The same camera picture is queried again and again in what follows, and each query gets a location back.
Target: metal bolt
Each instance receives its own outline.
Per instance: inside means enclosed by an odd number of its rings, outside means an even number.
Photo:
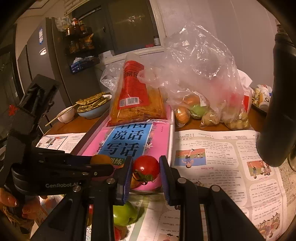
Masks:
[[[81,190],[81,186],[74,186],[73,191],[74,192],[79,192]]]
[[[113,183],[115,182],[115,179],[112,178],[112,177],[110,177],[110,178],[108,178],[108,179],[106,180],[106,182],[107,182],[108,184],[113,184]]]
[[[186,179],[183,177],[178,178],[178,183],[186,183]]]
[[[218,192],[218,191],[220,191],[220,187],[217,186],[217,185],[214,185],[214,186],[212,186],[212,190],[213,190],[214,192]]]

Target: barcode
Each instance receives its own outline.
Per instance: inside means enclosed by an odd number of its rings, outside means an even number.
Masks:
[[[119,107],[124,107],[126,105],[125,99],[119,101]]]
[[[139,97],[126,98],[126,105],[140,104]]]

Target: green apple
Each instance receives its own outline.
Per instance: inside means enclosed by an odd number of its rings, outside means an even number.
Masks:
[[[137,219],[137,216],[137,211],[129,201],[123,206],[113,206],[114,225],[131,225]]]
[[[196,104],[190,109],[191,116],[194,119],[200,119],[206,112],[206,106],[200,106],[200,104]]]

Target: human hand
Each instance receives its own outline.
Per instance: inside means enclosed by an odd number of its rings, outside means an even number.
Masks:
[[[18,207],[19,203],[16,198],[9,192],[5,191],[4,188],[0,188],[0,209],[3,209],[3,205],[8,207]],[[39,197],[36,196],[27,203],[24,204],[22,208],[22,217],[26,219],[36,219],[37,212],[40,208]]]

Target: chopsticks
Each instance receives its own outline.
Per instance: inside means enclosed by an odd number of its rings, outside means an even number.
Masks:
[[[75,105],[73,105],[70,109],[66,110],[65,112],[62,112],[61,114],[57,115],[56,118],[52,119],[50,122],[48,122],[45,126],[48,126],[50,123],[52,123],[53,121],[55,121],[57,118],[59,118],[60,116],[62,116],[63,114],[66,114],[68,111],[72,110],[76,105],[78,105],[77,103]]]

